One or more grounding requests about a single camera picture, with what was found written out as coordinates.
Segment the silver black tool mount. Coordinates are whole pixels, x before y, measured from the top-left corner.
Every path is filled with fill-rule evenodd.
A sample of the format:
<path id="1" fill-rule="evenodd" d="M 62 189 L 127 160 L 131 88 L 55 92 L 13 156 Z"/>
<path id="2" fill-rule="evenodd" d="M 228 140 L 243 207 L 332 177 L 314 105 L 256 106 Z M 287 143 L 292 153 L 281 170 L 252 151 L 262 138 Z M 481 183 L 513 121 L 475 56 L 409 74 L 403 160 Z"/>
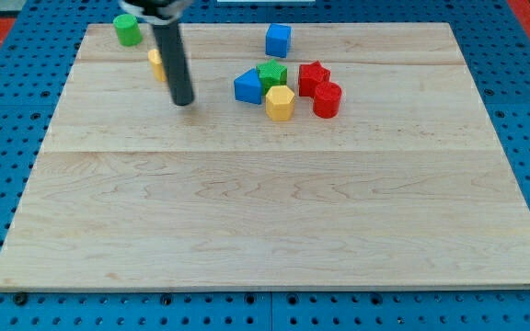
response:
<path id="1" fill-rule="evenodd" d="M 152 25 L 178 21 L 194 0 L 119 0 L 120 8 Z"/>

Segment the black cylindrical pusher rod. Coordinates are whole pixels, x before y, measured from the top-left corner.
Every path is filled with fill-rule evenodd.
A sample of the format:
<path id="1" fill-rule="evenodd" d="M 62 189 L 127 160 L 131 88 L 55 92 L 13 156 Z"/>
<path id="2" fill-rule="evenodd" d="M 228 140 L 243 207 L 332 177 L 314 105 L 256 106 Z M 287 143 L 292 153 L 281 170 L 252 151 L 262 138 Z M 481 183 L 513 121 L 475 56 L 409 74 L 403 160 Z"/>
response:
<path id="1" fill-rule="evenodd" d="M 176 106 L 187 106 L 194 99 L 186 52 L 177 20 L 166 25 L 153 25 L 152 31 L 167 78 L 167 86 Z"/>

